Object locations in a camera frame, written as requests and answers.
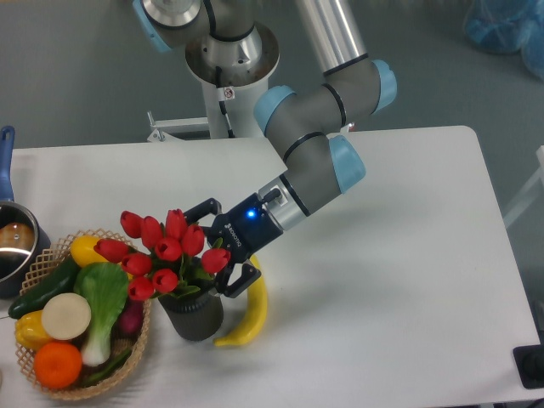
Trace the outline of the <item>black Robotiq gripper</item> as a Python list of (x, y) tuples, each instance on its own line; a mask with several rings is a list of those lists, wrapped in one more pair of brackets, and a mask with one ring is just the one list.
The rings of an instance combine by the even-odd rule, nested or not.
[[(264, 200), (257, 193), (248, 196), (228, 212), (222, 212), (221, 203), (214, 198), (208, 198), (184, 211), (188, 225), (200, 221), (207, 215), (215, 216), (207, 230), (207, 243), (214, 244), (221, 238), (221, 248), (230, 252), (230, 262), (234, 263), (217, 273), (213, 281), (212, 294), (237, 298), (261, 277), (261, 270), (247, 260), (280, 237), (283, 229), (266, 211)], [(240, 275), (230, 283), (236, 266), (241, 267)]]

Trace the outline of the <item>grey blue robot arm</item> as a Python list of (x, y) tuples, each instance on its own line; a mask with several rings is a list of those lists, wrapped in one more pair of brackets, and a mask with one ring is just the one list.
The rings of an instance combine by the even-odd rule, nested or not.
[(211, 199), (186, 213), (190, 223), (213, 215), (208, 240), (231, 255), (203, 291), (234, 298), (260, 275), (250, 263), (255, 252), (365, 176), (362, 160), (340, 132), (351, 120), (394, 100), (394, 73), (385, 62), (368, 57), (345, 1), (297, 3), (324, 76), (322, 85), (305, 96), (269, 85), (279, 61), (278, 43), (254, 19), (251, 2), (136, 1), (133, 9), (156, 49), (184, 47), (206, 106), (202, 120), (158, 122), (153, 130), (198, 127), (214, 139), (263, 137), (285, 164), (283, 174), (228, 212)]

